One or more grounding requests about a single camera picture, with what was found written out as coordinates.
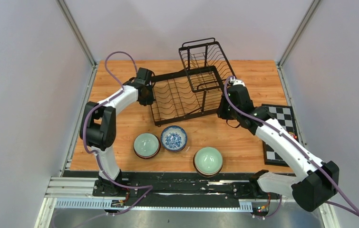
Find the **black wire dish rack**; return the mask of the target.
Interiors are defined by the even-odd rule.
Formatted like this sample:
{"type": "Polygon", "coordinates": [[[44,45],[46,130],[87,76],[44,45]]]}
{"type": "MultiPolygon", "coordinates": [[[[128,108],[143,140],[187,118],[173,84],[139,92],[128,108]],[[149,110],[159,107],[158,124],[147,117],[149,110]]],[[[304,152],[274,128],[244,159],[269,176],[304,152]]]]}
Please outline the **black wire dish rack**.
{"type": "Polygon", "coordinates": [[[154,124],[161,126],[215,114],[223,83],[235,73],[215,38],[188,41],[178,50],[183,69],[153,76],[154,124]]]}

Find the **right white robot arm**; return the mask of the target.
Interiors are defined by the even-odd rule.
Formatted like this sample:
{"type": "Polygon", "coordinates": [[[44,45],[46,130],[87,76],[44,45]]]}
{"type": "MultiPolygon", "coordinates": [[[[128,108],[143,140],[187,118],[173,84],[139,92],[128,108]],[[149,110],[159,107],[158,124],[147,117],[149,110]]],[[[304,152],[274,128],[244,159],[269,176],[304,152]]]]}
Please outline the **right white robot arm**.
{"type": "Polygon", "coordinates": [[[259,199],[268,192],[280,194],[312,212],[338,193],[338,165],[333,161],[323,162],[308,152],[266,107],[255,107],[244,85],[224,87],[217,115],[225,120],[237,120],[242,128],[274,149],[294,171],[295,177],[257,172],[249,185],[253,197],[259,199]]]}

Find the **celadon bowl brown rim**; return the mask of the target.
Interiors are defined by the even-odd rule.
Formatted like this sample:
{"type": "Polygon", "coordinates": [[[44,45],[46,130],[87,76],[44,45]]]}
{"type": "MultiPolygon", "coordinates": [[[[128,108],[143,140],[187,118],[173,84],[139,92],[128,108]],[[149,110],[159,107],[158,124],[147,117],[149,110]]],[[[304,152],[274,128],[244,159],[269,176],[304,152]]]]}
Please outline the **celadon bowl brown rim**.
{"type": "Polygon", "coordinates": [[[212,177],[221,171],[223,167],[223,156],[214,147],[204,147],[195,153],[193,164],[200,175],[212,177]]]}

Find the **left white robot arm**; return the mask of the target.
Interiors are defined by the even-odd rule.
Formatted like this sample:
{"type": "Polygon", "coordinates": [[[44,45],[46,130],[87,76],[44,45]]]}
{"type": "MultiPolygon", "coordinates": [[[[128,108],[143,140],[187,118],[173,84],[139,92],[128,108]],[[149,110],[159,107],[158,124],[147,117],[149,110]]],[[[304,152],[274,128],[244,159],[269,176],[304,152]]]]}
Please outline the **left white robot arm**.
{"type": "Polygon", "coordinates": [[[99,179],[105,181],[105,190],[118,196],[128,188],[120,180],[119,168],[113,151],[116,139],[116,118],[132,103],[151,105],[154,101],[151,82],[154,72],[139,68],[136,76],[122,84],[114,94],[99,102],[87,102],[79,136],[87,153],[93,154],[99,167],[99,179]]]}

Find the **blue floral bowl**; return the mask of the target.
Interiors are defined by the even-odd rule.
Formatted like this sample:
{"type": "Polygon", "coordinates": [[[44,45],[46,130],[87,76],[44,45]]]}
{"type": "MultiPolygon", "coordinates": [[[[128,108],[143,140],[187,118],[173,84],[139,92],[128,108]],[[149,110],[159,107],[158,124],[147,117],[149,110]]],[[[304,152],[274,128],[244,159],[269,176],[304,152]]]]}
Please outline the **blue floral bowl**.
{"type": "Polygon", "coordinates": [[[162,146],[170,152],[180,152],[185,148],[187,141],[188,135],[186,131],[177,125],[166,127],[160,135],[162,146]]]}

